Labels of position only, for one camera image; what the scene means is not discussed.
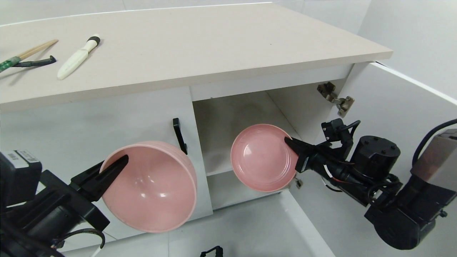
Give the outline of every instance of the beige countertop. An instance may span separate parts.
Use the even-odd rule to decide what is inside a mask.
[[[94,33],[102,42],[64,80],[60,66]],[[275,4],[70,16],[0,27],[0,59],[59,39],[0,74],[0,108],[16,111],[213,81],[387,59],[392,50]]]

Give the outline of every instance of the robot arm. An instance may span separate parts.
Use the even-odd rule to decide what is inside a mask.
[[[395,143],[363,136],[351,160],[346,161],[359,123],[346,126],[341,119],[322,123],[326,141],[318,145],[285,138],[298,154],[295,169],[299,173],[313,170],[363,206],[370,205],[365,218],[378,235],[396,249],[413,249],[435,227],[437,216],[446,217],[443,208],[457,195],[457,129],[435,136],[422,156],[417,157],[428,138],[457,120],[438,126],[421,142],[411,178],[402,190],[403,184],[390,174],[400,155]],[[331,148],[336,141],[341,142],[341,147]]]
[[[101,231],[110,222],[92,202],[100,199],[127,163],[124,155],[101,173],[99,163],[67,185],[50,171],[41,172],[41,163],[27,151],[0,153],[2,256],[63,256],[55,249],[84,221],[94,227],[86,230],[102,237],[103,247]],[[35,195],[39,181],[46,188]]]

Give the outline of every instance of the metal bracket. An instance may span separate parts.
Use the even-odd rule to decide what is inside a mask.
[[[329,102],[334,103],[338,108],[338,115],[341,118],[346,116],[346,113],[351,108],[352,104],[354,103],[354,99],[350,96],[346,98],[338,98],[338,96],[334,93],[335,85],[332,82],[327,82],[325,84],[321,84],[317,87],[317,91]]]

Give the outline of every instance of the pink bowl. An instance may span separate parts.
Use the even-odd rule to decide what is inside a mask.
[[[184,224],[197,202],[197,175],[190,159],[165,142],[145,141],[116,150],[101,171],[123,155],[128,164],[103,195],[125,224],[160,233]]]
[[[246,186],[273,192],[287,186],[295,176],[298,156],[284,142],[282,129],[257,124],[243,130],[231,150],[233,171]]]

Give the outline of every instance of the black cabinet handle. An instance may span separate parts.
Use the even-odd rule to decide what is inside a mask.
[[[175,129],[176,138],[178,139],[179,147],[181,147],[181,150],[187,155],[187,145],[186,145],[186,143],[184,143],[184,139],[182,138],[181,124],[179,122],[179,118],[173,119],[173,128]]]

